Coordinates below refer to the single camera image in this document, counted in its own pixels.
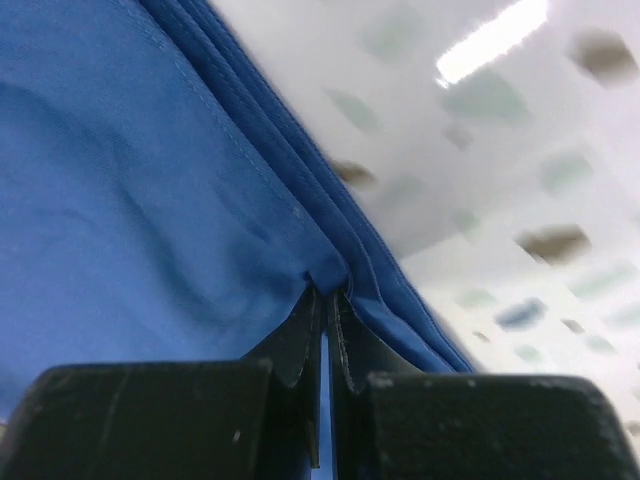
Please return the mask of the blue surgical cloth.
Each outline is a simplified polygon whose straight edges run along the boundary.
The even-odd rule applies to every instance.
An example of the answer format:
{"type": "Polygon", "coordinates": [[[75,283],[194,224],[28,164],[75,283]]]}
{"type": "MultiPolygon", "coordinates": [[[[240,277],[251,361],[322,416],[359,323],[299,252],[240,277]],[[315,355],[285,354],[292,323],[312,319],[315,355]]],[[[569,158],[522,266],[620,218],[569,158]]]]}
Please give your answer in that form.
{"type": "Polygon", "coordinates": [[[426,373],[464,374],[328,158],[203,1],[1,5],[1,426],[60,366],[234,361],[342,293],[426,373]]]}

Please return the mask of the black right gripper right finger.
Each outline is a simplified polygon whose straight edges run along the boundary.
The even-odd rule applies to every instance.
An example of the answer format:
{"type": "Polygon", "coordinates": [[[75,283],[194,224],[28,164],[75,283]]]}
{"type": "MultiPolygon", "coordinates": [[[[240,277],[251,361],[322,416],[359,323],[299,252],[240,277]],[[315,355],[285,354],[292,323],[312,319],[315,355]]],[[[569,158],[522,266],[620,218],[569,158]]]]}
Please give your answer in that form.
{"type": "Polygon", "coordinates": [[[338,479],[635,479],[605,396],[567,376],[426,373],[342,293],[327,313],[338,479]]]}

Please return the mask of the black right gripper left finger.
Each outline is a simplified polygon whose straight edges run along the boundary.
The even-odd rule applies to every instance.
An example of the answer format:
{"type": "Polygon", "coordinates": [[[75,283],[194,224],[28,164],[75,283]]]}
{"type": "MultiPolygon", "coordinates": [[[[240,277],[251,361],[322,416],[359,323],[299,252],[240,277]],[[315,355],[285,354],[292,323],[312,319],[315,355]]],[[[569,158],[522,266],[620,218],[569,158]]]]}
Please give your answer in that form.
{"type": "Polygon", "coordinates": [[[321,299],[234,361],[44,372],[1,441],[5,479],[307,479],[319,465],[321,299]]]}

